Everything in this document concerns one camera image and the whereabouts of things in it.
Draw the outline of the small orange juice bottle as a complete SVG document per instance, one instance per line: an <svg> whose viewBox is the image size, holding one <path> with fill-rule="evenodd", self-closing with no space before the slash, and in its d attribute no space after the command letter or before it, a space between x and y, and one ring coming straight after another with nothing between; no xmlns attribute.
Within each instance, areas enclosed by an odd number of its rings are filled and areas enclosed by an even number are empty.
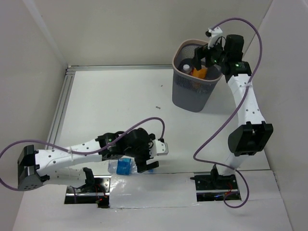
<svg viewBox="0 0 308 231"><path fill-rule="evenodd" d="M196 68L193 68L191 72L191 76L199 78L199 79L205 79L207 74L207 68L202 67L200 70L197 70Z"/></svg>

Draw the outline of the blue label water bottle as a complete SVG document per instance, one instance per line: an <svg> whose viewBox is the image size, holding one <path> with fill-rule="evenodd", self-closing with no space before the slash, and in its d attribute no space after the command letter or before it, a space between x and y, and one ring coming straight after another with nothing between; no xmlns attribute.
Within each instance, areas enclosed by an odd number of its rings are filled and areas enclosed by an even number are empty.
<svg viewBox="0 0 308 231"><path fill-rule="evenodd" d="M182 72L187 75L190 75L192 72L192 68L188 64L184 64L182 67Z"/></svg>

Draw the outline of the crushed bottle blue label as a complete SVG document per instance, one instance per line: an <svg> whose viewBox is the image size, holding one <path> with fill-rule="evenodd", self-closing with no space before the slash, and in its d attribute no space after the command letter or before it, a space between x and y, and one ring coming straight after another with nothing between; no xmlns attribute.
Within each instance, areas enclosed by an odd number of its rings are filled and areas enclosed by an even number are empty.
<svg viewBox="0 0 308 231"><path fill-rule="evenodd" d="M111 175L137 174L137 166L132 158L120 158L108 161L108 172Z"/></svg>

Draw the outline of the clear bottle green label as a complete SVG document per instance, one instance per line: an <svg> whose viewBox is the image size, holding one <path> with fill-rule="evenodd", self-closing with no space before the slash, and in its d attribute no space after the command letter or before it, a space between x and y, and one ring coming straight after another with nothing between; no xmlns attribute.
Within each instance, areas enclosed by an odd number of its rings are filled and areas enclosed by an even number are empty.
<svg viewBox="0 0 308 231"><path fill-rule="evenodd" d="M205 83L194 82L192 84L192 89L198 94L208 94L210 91L211 85Z"/></svg>

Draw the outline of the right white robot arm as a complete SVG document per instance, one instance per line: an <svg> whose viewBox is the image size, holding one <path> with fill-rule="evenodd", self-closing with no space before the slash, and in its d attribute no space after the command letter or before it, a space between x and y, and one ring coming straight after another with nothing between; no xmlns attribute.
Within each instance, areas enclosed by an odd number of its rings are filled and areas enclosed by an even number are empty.
<svg viewBox="0 0 308 231"><path fill-rule="evenodd" d="M205 58L206 67L218 65L234 97L238 128L228 136L230 155L223 165L215 164L217 173L211 175L210 183L216 189L222 188L226 176L249 157L261 152L273 133L273 125L265 121L252 85L252 72L248 62L242 60L244 38L228 35L225 44L218 42L196 50L195 60Z"/></svg>

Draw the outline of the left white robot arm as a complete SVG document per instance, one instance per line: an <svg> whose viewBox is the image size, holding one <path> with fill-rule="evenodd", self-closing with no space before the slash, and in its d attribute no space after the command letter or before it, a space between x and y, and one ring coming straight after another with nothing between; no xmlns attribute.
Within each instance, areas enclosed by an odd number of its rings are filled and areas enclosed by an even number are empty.
<svg viewBox="0 0 308 231"><path fill-rule="evenodd" d="M89 142L71 146L68 151L57 149L35 150L33 145L23 148L18 164L19 191L30 191L46 184L67 185L90 192L95 186L93 172L88 167L73 169L84 163L118 160L123 156L133 158L137 172L157 168L157 161L148 160L168 153L163 139L156 139L142 128L128 134L122 131L105 133Z"/></svg>

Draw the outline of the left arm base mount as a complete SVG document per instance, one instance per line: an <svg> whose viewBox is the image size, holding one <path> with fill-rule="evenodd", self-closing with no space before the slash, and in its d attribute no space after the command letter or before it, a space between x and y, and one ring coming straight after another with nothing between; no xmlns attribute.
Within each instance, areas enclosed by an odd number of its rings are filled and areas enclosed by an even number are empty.
<svg viewBox="0 0 308 231"><path fill-rule="evenodd" d="M65 193L65 205L95 204L98 208L110 208L111 175L94 176L95 183L87 189L68 186Z"/></svg>

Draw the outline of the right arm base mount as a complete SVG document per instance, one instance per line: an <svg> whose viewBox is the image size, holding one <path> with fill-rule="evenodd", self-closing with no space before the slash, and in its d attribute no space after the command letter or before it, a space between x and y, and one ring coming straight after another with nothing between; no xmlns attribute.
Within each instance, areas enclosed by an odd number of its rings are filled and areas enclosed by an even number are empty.
<svg viewBox="0 0 308 231"><path fill-rule="evenodd" d="M190 177L194 181L198 202L241 200L235 175L220 176L214 170L210 173L195 174Z"/></svg>

